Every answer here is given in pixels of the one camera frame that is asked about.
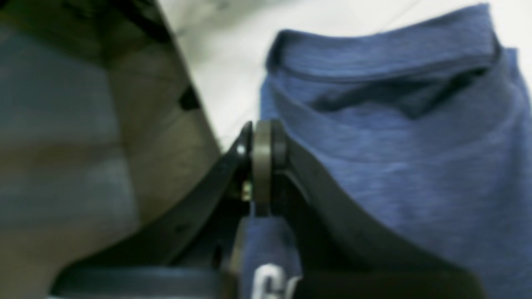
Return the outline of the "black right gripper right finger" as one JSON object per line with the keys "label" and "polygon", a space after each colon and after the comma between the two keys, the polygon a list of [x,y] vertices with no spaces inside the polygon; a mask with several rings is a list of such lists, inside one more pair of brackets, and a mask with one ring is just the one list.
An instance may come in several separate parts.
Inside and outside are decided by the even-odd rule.
{"label": "black right gripper right finger", "polygon": [[485,299],[469,271],[369,215],[281,123],[271,124],[271,211],[298,240],[295,299]]}

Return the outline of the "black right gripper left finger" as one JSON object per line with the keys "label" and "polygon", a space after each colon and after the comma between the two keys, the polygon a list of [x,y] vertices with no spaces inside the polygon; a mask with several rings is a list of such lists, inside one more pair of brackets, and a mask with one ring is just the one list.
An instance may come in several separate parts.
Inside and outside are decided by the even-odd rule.
{"label": "black right gripper left finger", "polygon": [[233,298],[227,270],[175,267],[207,227],[226,192],[237,188],[243,206],[268,215],[271,201],[272,122],[248,122],[208,174],[176,206],[139,232],[60,272],[51,294],[61,299]]}

